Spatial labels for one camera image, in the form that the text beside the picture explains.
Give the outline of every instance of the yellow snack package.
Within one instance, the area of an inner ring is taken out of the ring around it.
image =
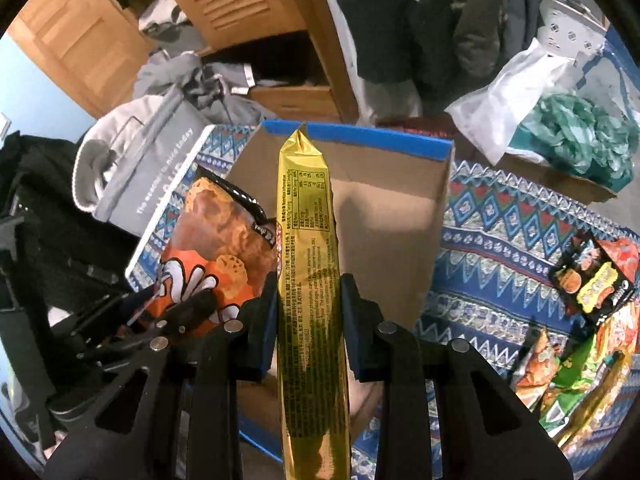
[[[340,270],[329,171],[301,124],[278,165],[278,389],[287,480],[350,478]]]

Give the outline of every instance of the light blue wall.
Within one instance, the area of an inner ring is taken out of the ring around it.
[[[0,39],[0,112],[9,132],[78,140],[95,123],[7,34]]]

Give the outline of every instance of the blue patterned fabric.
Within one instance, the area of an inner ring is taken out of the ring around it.
[[[584,321],[564,316],[548,280],[577,230],[613,240],[640,237],[580,204],[524,178],[462,162],[454,165],[449,206],[431,291],[416,325],[420,338],[468,340],[506,379],[518,363],[531,326],[546,326],[562,347],[579,338]],[[579,475],[610,442],[640,390],[640,355],[616,402],[599,427],[570,458]],[[433,386],[427,386],[433,476],[442,475],[440,427]],[[354,443],[352,480],[373,479],[378,450],[375,418]]]

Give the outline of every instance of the teal cloth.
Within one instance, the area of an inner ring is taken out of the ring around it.
[[[633,179],[638,124],[610,116],[571,93],[541,97],[520,123],[512,148],[530,150],[556,168],[619,191]]]

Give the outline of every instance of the black backpack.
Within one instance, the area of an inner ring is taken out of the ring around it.
[[[77,149],[66,140],[13,134],[0,150],[1,217],[15,219],[15,229],[0,230],[0,248],[17,251],[20,273],[47,306],[68,312],[130,292],[124,270],[138,242],[76,208]]]
[[[26,399],[14,419],[43,449],[55,443],[47,403],[86,375],[48,311],[77,317],[130,292],[124,270],[138,242],[76,208],[77,148],[13,134],[0,150],[0,340]]]

